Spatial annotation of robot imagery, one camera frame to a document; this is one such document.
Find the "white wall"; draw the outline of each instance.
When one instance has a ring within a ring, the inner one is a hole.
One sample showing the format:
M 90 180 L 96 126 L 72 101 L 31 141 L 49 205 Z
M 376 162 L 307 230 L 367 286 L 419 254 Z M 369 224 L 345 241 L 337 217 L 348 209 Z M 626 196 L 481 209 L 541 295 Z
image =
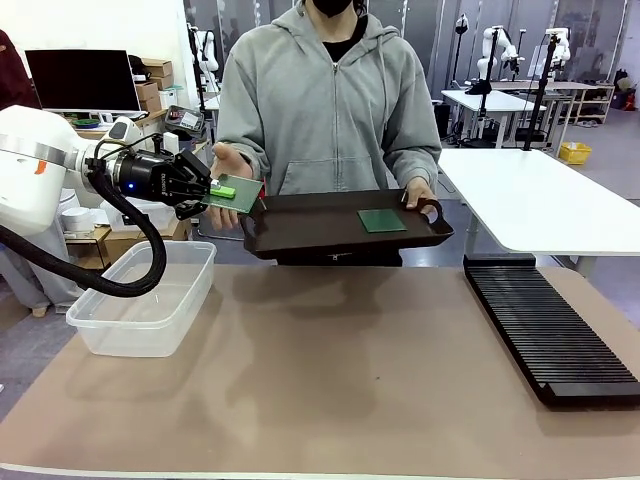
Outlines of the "white wall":
M 630 0 L 629 4 L 631 13 L 618 68 L 626 70 L 635 84 L 640 83 L 640 0 Z
M 174 82 L 183 87 L 180 105 L 197 104 L 182 0 L 0 0 L 0 4 L 0 29 L 18 50 L 115 49 L 171 60 Z

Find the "cable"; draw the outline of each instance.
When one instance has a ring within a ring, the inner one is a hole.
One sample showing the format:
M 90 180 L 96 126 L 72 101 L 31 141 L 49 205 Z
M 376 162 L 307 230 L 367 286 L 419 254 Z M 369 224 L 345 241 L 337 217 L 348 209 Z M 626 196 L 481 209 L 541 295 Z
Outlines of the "cable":
M 0 225 L 0 241 L 31 263 L 106 295 L 130 298 L 150 292 L 160 283 L 167 265 L 167 252 L 160 233 L 145 215 L 113 188 L 111 181 L 103 172 L 91 172 L 88 177 L 96 192 L 129 216 L 147 236 L 153 251 L 153 260 L 144 277 L 130 283 L 108 280 L 91 270 L 85 270 L 51 255 L 2 225 Z
M 118 140 L 113 140 L 111 138 L 105 138 L 104 140 L 100 140 L 98 142 L 98 144 L 96 145 L 96 147 L 93 149 L 93 158 L 99 158 L 100 160 L 104 160 L 105 158 L 114 155 L 116 153 L 120 153 L 124 150 L 128 150 L 131 147 L 135 147 L 136 145 L 138 145 L 139 143 L 144 142 L 145 140 L 149 140 L 150 138 L 153 138 L 155 135 L 157 135 L 156 133 L 152 133 L 151 135 L 147 135 L 146 137 L 142 137 L 140 140 L 136 140 L 133 143 L 130 143 L 129 145 L 122 145 L 122 142 L 119 142 Z M 102 157 L 100 157 L 100 147 L 102 147 L 105 144 L 112 144 L 112 145 L 121 145 L 120 148 L 116 148 L 115 150 L 112 150 L 110 152 L 107 152 L 105 155 L 103 155 Z
M 538 47 L 538 56 L 536 57 L 535 66 L 538 65 L 538 60 L 540 60 L 540 53 L 542 52 L 542 47 L 544 45 L 544 39 L 547 38 L 547 34 L 545 33 L 542 36 L 542 40 L 540 40 L 540 46 Z M 533 82 L 536 79 L 536 69 L 533 69 L 533 75 L 531 76 L 531 82 L 529 82 L 529 88 L 527 89 L 527 98 L 525 99 L 524 107 L 522 108 L 522 112 L 520 113 L 520 126 L 524 127 L 524 118 L 525 113 L 527 112 L 527 103 L 529 103 L 529 96 L 531 95 L 531 87 L 533 86 Z M 518 126 L 516 125 L 516 135 L 515 135 L 516 148 L 518 148 Z

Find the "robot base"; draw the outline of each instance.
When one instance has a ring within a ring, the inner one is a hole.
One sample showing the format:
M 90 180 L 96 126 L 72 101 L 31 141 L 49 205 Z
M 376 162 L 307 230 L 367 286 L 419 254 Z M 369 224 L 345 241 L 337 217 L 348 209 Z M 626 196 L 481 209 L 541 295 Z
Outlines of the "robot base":
M 491 93 L 491 90 L 491 82 L 488 82 L 486 80 L 478 80 L 478 83 L 476 83 L 473 87 L 471 87 L 464 93 L 466 93 L 467 95 L 489 95 Z

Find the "person's hand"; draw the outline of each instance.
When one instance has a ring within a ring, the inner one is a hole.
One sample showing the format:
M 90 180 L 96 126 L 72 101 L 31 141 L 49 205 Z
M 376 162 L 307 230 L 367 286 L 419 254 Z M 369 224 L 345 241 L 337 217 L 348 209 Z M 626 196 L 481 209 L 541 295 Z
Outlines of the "person's hand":
M 418 200 L 426 198 L 429 200 L 437 200 L 435 194 L 429 188 L 429 184 L 422 177 L 414 177 L 407 183 L 407 210 L 413 210 L 418 206 Z M 434 212 L 435 208 L 431 205 L 427 205 L 422 209 L 424 215 Z
M 247 163 L 242 155 L 233 147 L 225 143 L 216 143 L 213 146 L 216 154 L 211 175 L 219 178 L 222 174 L 233 175 L 235 177 L 253 178 L 251 165 Z M 209 208 L 209 215 L 213 226 L 220 230 L 222 228 L 233 228 L 238 225 L 238 212 L 227 210 L 226 208 Z

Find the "gray hoodie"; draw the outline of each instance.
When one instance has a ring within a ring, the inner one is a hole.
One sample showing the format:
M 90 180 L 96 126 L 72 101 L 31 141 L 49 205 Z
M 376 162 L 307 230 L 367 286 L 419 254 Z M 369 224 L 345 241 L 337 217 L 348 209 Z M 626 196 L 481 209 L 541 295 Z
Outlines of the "gray hoodie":
M 435 191 L 442 150 L 422 65 L 398 31 L 369 15 L 334 64 L 303 2 L 231 50 L 218 141 L 270 195 L 385 189 L 387 168 L 403 188 L 423 177 Z

